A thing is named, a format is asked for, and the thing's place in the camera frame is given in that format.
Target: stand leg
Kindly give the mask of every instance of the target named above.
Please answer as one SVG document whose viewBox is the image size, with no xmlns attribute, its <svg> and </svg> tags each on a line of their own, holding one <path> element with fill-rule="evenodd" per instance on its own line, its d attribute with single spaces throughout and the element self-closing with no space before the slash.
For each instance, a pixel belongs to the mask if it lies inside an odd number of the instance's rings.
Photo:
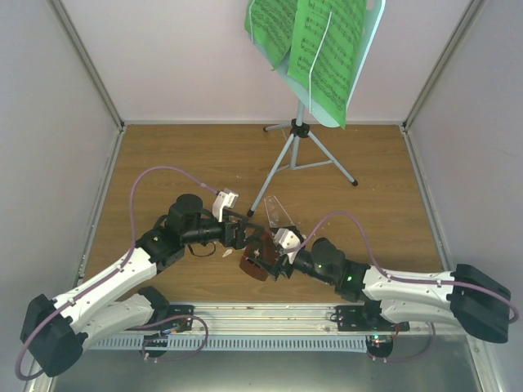
<svg viewBox="0 0 523 392">
<path fill-rule="evenodd" d="M 267 176 L 267 179 L 265 180 L 265 183 L 263 184 L 262 188 L 260 189 L 258 196 L 256 196 L 256 200 L 254 200 L 253 206 L 247 212 L 247 216 L 249 218 L 254 215 L 254 212 L 256 211 L 256 207 L 258 207 L 259 202 L 262 200 L 263 194 L 265 193 L 267 186 L 269 186 L 270 180 L 272 180 L 272 176 L 276 173 L 279 165 L 281 164 L 281 161 L 284 159 L 284 156 L 287 153 L 288 148 L 290 147 L 291 143 L 293 143 L 294 137 L 295 137 L 295 135 L 291 135 L 287 139 L 287 143 L 285 143 L 284 148 L 279 153 L 278 159 L 276 159 L 276 162 L 275 162 L 274 166 L 272 167 L 272 169 L 270 170 L 270 173 Z"/>
<path fill-rule="evenodd" d="M 270 127 L 264 127 L 263 131 L 268 132 L 268 131 L 274 131 L 275 129 L 285 129 L 285 128 L 290 128 L 290 127 L 291 127 L 290 122 L 284 122 L 282 124 L 271 125 Z"/>
<path fill-rule="evenodd" d="M 296 159 L 297 159 L 297 152 L 298 152 L 299 146 L 300 146 L 300 138 L 295 137 L 294 143 L 293 143 L 293 153 L 291 155 L 291 164 L 290 164 L 291 169 L 294 169 L 296 167 Z"/>
<path fill-rule="evenodd" d="M 351 176 L 351 174 L 341 165 L 340 162 L 337 161 L 337 159 L 334 157 L 334 155 L 332 155 L 330 153 L 330 151 L 327 150 L 327 147 L 325 147 L 324 145 L 321 144 L 321 141 L 312 133 L 312 132 L 309 132 L 309 137 L 312 139 L 312 141 L 314 141 L 316 143 L 316 145 L 318 147 L 320 147 L 320 149 L 324 152 L 325 155 L 327 155 L 329 157 L 329 159 L 331 161 L 333 161 L 333 163 L 336 165 L 336 167 L 338 169 L 340 169 L 340 172 L 343 173 L 343 175 L 349 179 L 349 181 L 351 182 L 351 184 L 353 184 L 354 186 L 357 186 L 358 185 L 358 181 L 356 181 L 354 179 L 353 176 Z"/>
<path fill-rule="evenodd" d="M 304 113 L 305 113 L 305 105 L 300 100 L 298 100 L 297 114 L 296 114 L 296 125 L 298 127 L 301 127 L 303 125 L 303 114 Z M 300 147 L 300 138 L 297 137 L 294 140 L 294 144 L 293 144 L 293 154 L 291 155 L 291 164 L 290 164 L 291 169 L 294 169 L 296 167 L 297 152 L 298 152 L 299 147 Z"/>
</svg>

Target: green paper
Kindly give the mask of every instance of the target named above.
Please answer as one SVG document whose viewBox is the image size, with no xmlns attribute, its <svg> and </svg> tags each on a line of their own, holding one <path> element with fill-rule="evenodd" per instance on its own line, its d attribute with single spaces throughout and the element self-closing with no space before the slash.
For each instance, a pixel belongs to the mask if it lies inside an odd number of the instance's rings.
<svg viewBox="0 0 523 392">
<path fill-rule="evenodd" d="M 275 68 L 291 47 L 296 10 L 297 0 L 251 0 L 247 6 L 245 29 L 265 48 Z"/>
<path fill-rule="evenodd" d="M 330 12 L 329 29 L 320 48 Z M 297 2 L 288 76 L 310 90 L 340 127 L 346 125 L 346 103 L 354 83 L 365 12 L 365 0 Z M 309 86 L 309 72 L 319 49 Z"/>
</svg>

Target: black end cap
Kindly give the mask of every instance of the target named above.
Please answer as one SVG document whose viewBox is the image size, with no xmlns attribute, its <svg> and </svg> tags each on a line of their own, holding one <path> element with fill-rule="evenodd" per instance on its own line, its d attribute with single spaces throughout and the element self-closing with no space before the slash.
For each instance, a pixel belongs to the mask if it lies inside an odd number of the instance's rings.
<svg viewBox="0 0 523 392">
<path fill-rule="evenodd" d="M 451 274 L 456 282 L 475 284 L 510 300 L 510 291 L 472 265 L 458 264 Z M 447 296 L 450 310 L 470 335 L 491 343 L 508 341 L 510 309 L 501 301 L 471 288 L 454 286 Z"/>
<path fill-rule="evenodd" d="M 52 312 L 56 310 L 53 303 L 40 294 L 27 307 L 20 340 L 26 342 L 32 331 Z M 43 371 L 54 377 L 71 368 L 83 353 L 82 343 L 86 333 L 74 334 L 68 321 L 58 314 L 52 319 L 29 346 L 29 352 L 36 359 Z"/>
</svg>

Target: robotic arm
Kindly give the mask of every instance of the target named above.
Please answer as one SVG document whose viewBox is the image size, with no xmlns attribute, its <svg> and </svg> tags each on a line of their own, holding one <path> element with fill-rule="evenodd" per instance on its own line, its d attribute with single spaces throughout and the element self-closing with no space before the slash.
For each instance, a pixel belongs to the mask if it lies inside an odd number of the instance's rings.
<svg viewBox="0 0 523 392">
<path fill-rule="evenodd" d="M 392 270 L 383 274 L 377 266 L 348 260 L 326 238 L 317 239 L 310 251 L 299 248 L 303 241 L 296 227 L 280 228 L 275 233 L 276 257 L 269 257 L 274 261 L 267 263 L 256 256 L 261 255 L 259 250 L 248 249 L 243 258 L 244 270 L 249 273 L 250 269 L 245 267 L 247 261 L 266 272 L 251 274 L 260 280 L 267 276 L 277 279 L 280 275 L 290 278 L 297 270 L 334 286 L 344 300 L 364 302 L 363 315 L 370 329 L 403 322 L 445 323 L 461 326 L 484 341 L 505 343 L 508 339 L 510 309 L 485 291 L 508 301 L 511 293 L 471 265 L 460 264 L 455 271 L 434 274 Z M 434 284 L 435 281 L 456 285 Z M 475 285 L 484 291 L 462 288 L 459 283 Z M 343 321 L 337 321 L 339 328 Z"/>
<path fill-rule="evenodd" d="M 125 301 L 113 301 L 180 260 L 186 246 L 215 241 L 234 249 L 246 247 L 240 267 L 254 278 L 277 279 L 280 275 L 290 278 L 297 270 L 334 286 L 334 291 L 347 301 L 363 301 L 364 321 L 372 329 L 408 321 L 449 323 L 461 325 L 471 335 L 486 341 L 507 341 L 509 308 L 503 303 L 459 287 L 390 280 L 374 266 L 348 260 L 326 238 L 315 241 L 307 251 L 300 248 L 304 240 L 296 227 L 278 229 L 272 238 L 263 227 L 230 210 L 237 198 L 238 194 L 228 189 L 219 192 L 210 212 L 203 209 L 201 198 L 183 194 L 171 205 L 168 214 L 162 216 L 160 224 L 136 241 L 123 267 L 127 253 L 69 292 L 51 300 L 43 294 L 34 298 L 29 303 L 20 336 L 24 343 L 46 317 L 70 304 L 29 343 L 29 351 L 43 371 L 48 376 L 57 376 L 98 341 L 129 328 L 164 320 L 168 301 L 153 287 L 142 288 Z M 249 236 L 247 229 L 253 229 Z M 505 287 L 470 265 L 459 265 L 454 272 L 438 274 L 387 273 L 415 279 L 460 280 L 510 299 Z M 78 294 L 89 288 L 91 291 L 78 299 Z M 343 330 L 346 321 L 341 317 L 336 321 L 338 329 Z"/>
<path fill-rule="evenodd" d="M 48 376 L 57 376 L 70 368 L 84 350 L 98 341 L 126 329 L 165 319 L 168 302 L 153 287 L 141 289 L 123 302 L 113 305 L 133 287 L 160 274 L 179 261 L 186 246 L 220 242 L 224 247 L 242 249 L 263 233 L 263 227 L 248 222 L 229 210 L 238 194 L 225 189 L 219 192 L 212 213 L 203 209 L 201 198 L 183 194 L 169 208 L 163 225 L 157 225 L 136 241 L 131 257 L 125 253 L 110 267 L 82 285 L 49 300 L 43 294 L 28 306 L 20 339 L 29 334 L 50 314 L 68 302 L 29 345 L 29 352 Z M 246 229 L 253 229 L 246 236 Z M 88 288 L 98 286 L 85 296 L 74 298 Z"/>
</svg>

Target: white wall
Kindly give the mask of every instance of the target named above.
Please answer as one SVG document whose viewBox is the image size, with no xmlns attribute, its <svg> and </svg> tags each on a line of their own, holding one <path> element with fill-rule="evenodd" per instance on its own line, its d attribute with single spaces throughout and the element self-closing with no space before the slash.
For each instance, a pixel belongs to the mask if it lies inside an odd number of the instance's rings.
<svg viewBox="0 0 523 392">
<path fill-rule="evenodd" d="M 117 130 L 47 2 L 1 2 L 0 36 L 0 389 L 16 391 L 27 304 L 71 287 Z"/>
<path fill-rule="evenodd" d="M 454 263 L 512 290 L 523 308 L 523 2 L 490 0 L 411 135 Z M 523 322 L 496 346 L 509 390 L 523 385 Z"/>
<path fill-rule="evenodd" d="M 244 32 L 248 0 L 65 0 L 125 120 L 289 119 L 292 92 Z M 468 0 L 388 0 L 348 119 L 405 119 Z"/>
</svg>

